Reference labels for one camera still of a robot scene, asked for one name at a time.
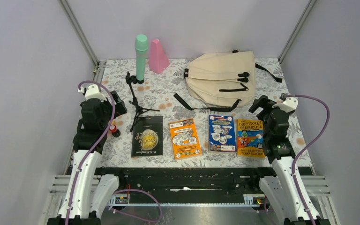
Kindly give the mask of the beige canvas backpack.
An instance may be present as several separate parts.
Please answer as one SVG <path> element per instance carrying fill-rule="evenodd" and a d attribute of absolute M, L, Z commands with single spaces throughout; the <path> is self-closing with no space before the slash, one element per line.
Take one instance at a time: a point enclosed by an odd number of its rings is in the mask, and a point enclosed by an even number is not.
<path fill-rule="evenodd" d="M 208 110 L 231 112 L 254 100 L 256 69 L 282 82 L 282 78 L 255 62 L 252 51 L 237 50 L 206 53 L 196 58 L 184 70 L 184 79 L 190 96 L 209 104 Z"/>

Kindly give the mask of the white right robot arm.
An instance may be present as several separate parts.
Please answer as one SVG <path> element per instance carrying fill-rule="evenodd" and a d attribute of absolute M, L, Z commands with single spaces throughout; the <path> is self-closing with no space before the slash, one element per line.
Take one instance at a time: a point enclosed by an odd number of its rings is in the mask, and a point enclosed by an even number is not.
<path fill-rule="evenodd" d="M 299 95 L 285 94 L 281 103 L 262 95 L 255 99 L 249 109 L 253 113 L 262 110 L 257 118 L 262 121 L 262 149 L 274 176 L 257 175 L 250 180 L 256 193 L 264 193 L 279 222 L 284 225 L 328 225 L 330 221 L 320 216 L 314 207 L 302 181 L 296 154 L 287 137 L 290 115 L 298 106 Z"/>

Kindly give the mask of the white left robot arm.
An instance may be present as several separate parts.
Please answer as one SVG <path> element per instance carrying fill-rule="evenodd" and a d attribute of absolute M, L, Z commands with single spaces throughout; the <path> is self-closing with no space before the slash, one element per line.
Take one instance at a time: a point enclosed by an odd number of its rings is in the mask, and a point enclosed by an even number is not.
<path fill-rule="evenodd" d="M 106 128 L 111 118 L 126 114 L 127 109 L 115 91 L 109 99 L 93 97 L 81 102 L 82 117 L 73 139 L 73 167 L 64 202 L 58 215 L 47 220 L 49 225 L 99 225 L 101 215 L 112 193 L 125 190 L 127 181 L 120 175 L 103 175 L 94 193 L 92 182 L 103 146 L 107 140 Z"/>

